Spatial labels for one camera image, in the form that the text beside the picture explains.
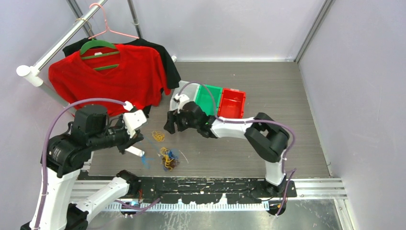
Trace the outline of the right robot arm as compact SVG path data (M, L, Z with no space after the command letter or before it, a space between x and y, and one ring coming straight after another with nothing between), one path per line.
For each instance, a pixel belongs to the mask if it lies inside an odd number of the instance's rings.
M195 102L187 102L168 111L164 129L170 134L188 128L196 129L205 138L238 138L247 140L265 161L264 190L279 196L287 186L283 157L291 146L290 134L282 124L265 113L247 119L229 119L207 115Z

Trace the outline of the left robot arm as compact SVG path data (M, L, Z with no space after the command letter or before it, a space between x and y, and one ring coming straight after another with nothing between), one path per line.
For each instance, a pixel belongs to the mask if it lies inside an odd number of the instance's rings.
M139 194L138 177L122 170L93 195L70 201L75 181L94 151L115 147L120 153L132 152L133 145L143 140L140 128L147 118L142 110L120 115L115 126L108 125L108 119L106 107L90 104L76 111L67 132L50 138L41 161L46 167L46 192L39 195L36 213L23 230L85 230L110 203Z

